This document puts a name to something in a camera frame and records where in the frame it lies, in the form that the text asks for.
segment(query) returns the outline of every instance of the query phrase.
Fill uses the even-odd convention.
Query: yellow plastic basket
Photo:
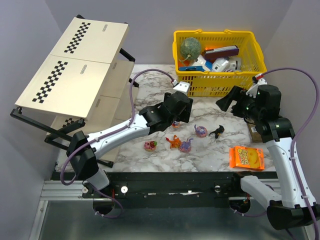
[[[201,43],[202,50],[206,47],[226,47],[237,45],[241,57],[241,72],[209,72],[179,71],[178,61],[180,45],[184,39],[194,37]],[[190,83],[189,97],[223,97],[233,86],[245,89],[252,85],[252,77],[267,70],[264,55],[251,31],[210,32],[199,30],[175,31],[173,34],[172,52],[178,80]]]

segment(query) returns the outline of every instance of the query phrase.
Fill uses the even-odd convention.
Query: wall
[[[294,0],[285,18],[264,52],[269,70],[296,67],[306,70],[319,80],[319,23],[318,0]],[[299,72],[282,71],[267,76],[269,84],[282,92],[281,114],[289,118],[295,132],[309,116],[315,102],[311,80]],[[320,109],[300,135],[297,142],[299,159],[312,193],[320,202]]]
[[[10,117],[14,103],[61,35],[43,0],[5,0],[0,7],[0,236],[26,240],[55,152],[45,132]],[[26,112],[50,124],[52,117]]]
[[[264,50],[292,0],[45,0],[63,32],[77,14],[87,19],[127,22],[123,45],[139,64],[173,64],[176,30],[251,30]]]

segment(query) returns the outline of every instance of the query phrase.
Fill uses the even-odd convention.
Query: orange toy
[[[264,152],[261,148],[235,146],[229,151],[229,165],[262,171],[265,169]]]
[[[170,143],[170,149],[172,148],[179,148],[181,145],[180,139],[177,137],[177,135],[173,136],[173,141],[171,141],[169,138],[165,138]]]

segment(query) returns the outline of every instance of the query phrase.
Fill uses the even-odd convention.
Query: black and white checkered strip
[[[76,31],[76,34],[72,38],[72,41],[69,43],[69,45],[66,47],[66,50],[64,50],[65,53],[71,53],[73,54],[75,50],[77,49],[77,46],[79,45],[82,38],[85,36],[85,33],[87,32],[87,29],[89,28],[89,25],[91,23],[81,23],[79,29]]]
[[[37,92],[36,98],[32,99],[32,102],[38,101],[38,103],[42,104],[45,101],[44,98],[48,97],[48,93],[51,92],[52,87],[56,85],[55,82],[59,80],[59,76],[62,74],[63,70],[65,70],[67,64],[66,61],[58,61],[50,76],[47,77],[48,80],[44,82],[44,86],[40,88],[40,91]]]
[[[70,117],[69,119],[66,119],[64,122],[65,124],[62,125],[63,128],[74,123],[75,121],[73,121],[73,119]]]

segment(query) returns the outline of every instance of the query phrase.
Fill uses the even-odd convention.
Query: marble tabletop
[[[138,64],[133,68],[131,78],[146,69],[161,69],[177,77],[174,65]],[[135,101],[136,112],[145,106],[152,106],[163,101],[164,94],[172,91],[170,79],[160,72],[146,72],[136,80],[139,92]],[[230,111],[223,112],[216,105],[218,97],[195,97],[189,123],[181,123],[179,128],[169,127],[164,132],[136,138],[120,147],[113,168],[99,165],[106,172],[229,172],[241,171],[229,167],[229,148],[246,146],[262,148],[265,170],[275,171],[273,161],[263,143],[252,143],[247,124],[243,119],[234,117]],[[194,125],[204,126],[208,132],[223,125],[225,132],[216,140],[213,136],[199,138],[195,135]],[[170,149],[166,137],[177,135],[181,141],[193,138],[189,153]],[[144,150],[145,141],[157,141],[154,152]],[[60,151],[56,170],[59,172],[64,161],[65,151]]]

